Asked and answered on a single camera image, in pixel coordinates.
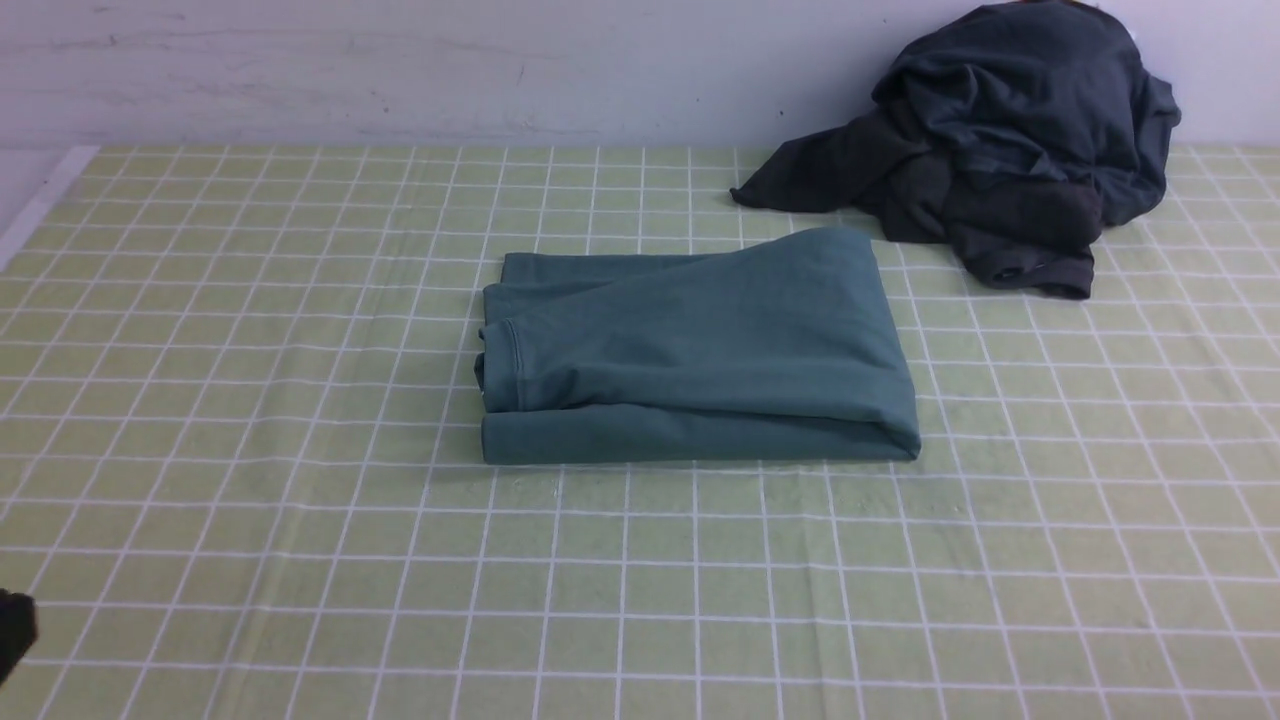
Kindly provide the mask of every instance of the white wall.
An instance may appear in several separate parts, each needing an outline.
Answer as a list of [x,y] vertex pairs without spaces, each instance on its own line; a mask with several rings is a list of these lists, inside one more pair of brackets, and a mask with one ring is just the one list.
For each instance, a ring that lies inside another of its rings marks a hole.
[[[0,147],[772,143],[968,0],[0,0]],[[1280,143],[1277,0],[1108,0],[1178,140]]]
[[[40,191],[61,158],[63,152],[56,150],[0,149],[0,236]],[[0,240],[0,266],[10,251]]]

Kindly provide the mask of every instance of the fabric fold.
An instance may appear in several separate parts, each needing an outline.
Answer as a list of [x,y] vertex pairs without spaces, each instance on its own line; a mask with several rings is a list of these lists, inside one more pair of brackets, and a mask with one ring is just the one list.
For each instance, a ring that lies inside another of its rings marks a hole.
[[512,254],[484,291],[493,464],[910,460],[915,389],[869,238]]
[[1169,83],[1119,20],[1071,0],[984,5],[893,61],[876,108],[785,142],[733,200],[854,206],[893,242],[947,243],[983,284],[1088,299],[1089,246],[1165,193]]

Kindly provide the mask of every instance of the green checkered tablecloth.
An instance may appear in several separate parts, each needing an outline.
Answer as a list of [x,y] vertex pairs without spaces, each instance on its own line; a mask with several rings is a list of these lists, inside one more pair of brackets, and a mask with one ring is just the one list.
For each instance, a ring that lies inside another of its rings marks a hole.
[[1280,151],[1084,304],[876,243],[905,465],[486,468],[503,254],[708,252],[748,150],[102,150],[0,274],[4,720],[1275,719]]

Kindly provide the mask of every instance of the black object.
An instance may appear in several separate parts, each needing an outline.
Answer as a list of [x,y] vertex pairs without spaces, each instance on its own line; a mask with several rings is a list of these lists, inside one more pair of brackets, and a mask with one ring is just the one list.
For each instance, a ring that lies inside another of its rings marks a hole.
[[856,206],[895,242],[951,245],[995,288],[1083,300],[1092,245],[1165,193],[1169,83],[1111,15],[1071,0],[986,5],[902,50],[877,109],[783,143],[733,199]]
[[36,643],[36,601],[0,588],[0,684]]

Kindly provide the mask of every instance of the teal folded shirt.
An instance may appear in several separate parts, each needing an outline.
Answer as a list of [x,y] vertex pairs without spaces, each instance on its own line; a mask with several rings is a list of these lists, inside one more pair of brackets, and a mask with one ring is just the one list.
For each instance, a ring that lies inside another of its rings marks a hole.
[[914,460],[915,388],[870,240],[718,255],[507,255],[484,290],[498,465]]

